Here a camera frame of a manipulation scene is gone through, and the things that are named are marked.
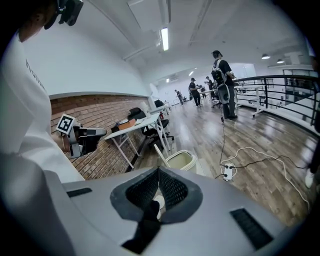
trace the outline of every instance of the white cable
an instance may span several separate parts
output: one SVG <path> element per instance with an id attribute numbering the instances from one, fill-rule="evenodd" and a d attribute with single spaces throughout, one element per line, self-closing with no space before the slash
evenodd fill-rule
<path id="1" fill-rule="evenodd" d="M 265 155 L 265 156 L 267 156 L 267 157 L 270 157 L 270 158 L 273 158 L 273 159 L 275 159 L 275 160 L 277 160 L 277 161 L 279 161 L 279 162 L 281 162 L 282 164 L 283 164 L 283 169 L 284 169 L 284 178 L 294 187 L 294 189 L 299 193 L 299 195 L 300 195 L 300 197 L 302 198 L 302 200 L 303 201 L 305 201 L 306 202 L 306 204 L 307 204 L 307 206 L 308 206 L 308 212 L 310 212 L 310 204 L 309 204 L 309 202 L 303 197 L 303 195 L 301 194 L 301 192 L 296 188 L 296 186 L 287 178 L 287 171 L 286 171 L 286 166 L 285 166 L 285 163 L 283 162 L 283 161 L 281 161 L 281 160 L 279 160 L 279 159 L 277 159 L 277 158 L 275 158 L 274 156 L 272 156 L 272 155 L 268 155 L 268 154 L 266 154 L 266 153 L 263 153 L 263 152 L 259 152 L 259 151 L 256 151 L 254 148 L 252 148 L 252 147 L 249 147 L 249 146 L 247 146 L 247 147 L 242 147 L 242 148 L 239 148 L 237 151 L 236 151 L 236 154 L 235 154 L 235 156 L 234 157 L 231 157 L 231 158 L 229 158 L 229 159 L 227 159 L 227 160 L 223 160 L 223 161 L 221 161 L 220 162 L 220 170 L 221 170 L 221 174 L 223 174 L 222 173 L 222 163 L 223 162 L 226 162 L 226 161 L 229 161 L 229 160 L 231 160 L 231 159 L 234 159 L 234 158 L 236 158 L 237 157 L 237 155 L 238 155 L 238 152 L 240 151 L 240 150 L 245 150 L 245 149 L 251 149 L 251 150 L 254 150 L 255 152 L 257 152 L 257 153 L 260 153 L 260 154 L 263 154 L 263 155 Z M 233 165 L 234 166 L 234 168 L 235 168 L 235 174 L 233 175 L 233 176 L 235 176 L 236 174 L 237 174 L 237 168 L 235 167 L 235 165 L 234 164 L 232 164 L 232 163 L 230 163 L 231 165 Z"/>

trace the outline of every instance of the orange box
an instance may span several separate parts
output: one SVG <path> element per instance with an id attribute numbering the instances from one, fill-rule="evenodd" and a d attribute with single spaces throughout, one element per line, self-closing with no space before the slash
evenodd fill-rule
<path id="1" fill-rule="evenodd" d="M 132 119 L 129 122 L 125 122 L 123 124 L 120 124 L 118 127 L 119 127 L 119 130 L 124 130 L 124 129 L 127 129 L 127 128 L 134 126 L 135 123 L 136 123 L 136 120 Z"/>

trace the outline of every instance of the black chair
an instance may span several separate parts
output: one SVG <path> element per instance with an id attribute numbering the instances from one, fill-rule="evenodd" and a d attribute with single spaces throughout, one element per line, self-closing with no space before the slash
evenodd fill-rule
<path id="1" fill-rule="evenodd" d="M 130 115 L 128 115 L 128 120 L 129 121 L 132 119 L 138 120 L 138 119 L 142 119 L 145 117 L 146 117 L 145 113 L 140 108 L 135 107 L 135 108 L 130 109 Z M 161 123 L 162 123 L 163 128 L 166 128 L 166 126 L 169 124 L 169 120 L 168 119 L 161 120 Z M 141 128 L 141 131 L 142 131 L 142 134 L 147 136 L 148 138 L 152 137 L 153 140 L 150 143 L 148 143 L 148 146 L 150 149 L 153 146 L 153 144 L 155 144 L 157 141 L 160 140 L 158 132 L 154 128 L 150 129 L 150 128 L 148 128 L 148 126 L 146 126 L 146 127 Z M 175 140 L 175 137 L 169 136 L 169 134 L 167 132 L 165 133 L 165 135 L 167 138 L 171 138 L 173 141 Z"/>

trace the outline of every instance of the trash can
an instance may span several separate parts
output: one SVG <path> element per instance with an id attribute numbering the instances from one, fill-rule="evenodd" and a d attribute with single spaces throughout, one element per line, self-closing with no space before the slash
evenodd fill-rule
<path id="1" fill-rule="evenodd" d="M 171 168 L 197 173 L 197 158 L 187 150 L 180 150 L 169 156 L 166 161 Z"/>

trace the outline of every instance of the brick wall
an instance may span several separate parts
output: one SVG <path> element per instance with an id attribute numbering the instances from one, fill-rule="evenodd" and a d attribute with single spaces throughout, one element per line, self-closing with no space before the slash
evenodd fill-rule
<path id="1" fill-rule="evenodd" d="M 57 123 L 63 113 L 75 117 L 83 127 L 104 128 L 106 135 L 111 133 L 115 123 L 125 119 L 129 110 L 138 107 L 146 97 L 121 95 L 82 95 L 51 100 L 51 132 L 56 131 Z M 145 136 L 140 130 L 129 134 L 136 149 L 140 147 Z M 131 161 L 135 155 L 129 142 L 121 149 Z M 124 173 L 129 166 L 111 139 L 102 139 L 96 151 L 85 156 L 71 159 L 73 166 L 86 179 L 99 179 Z"/>

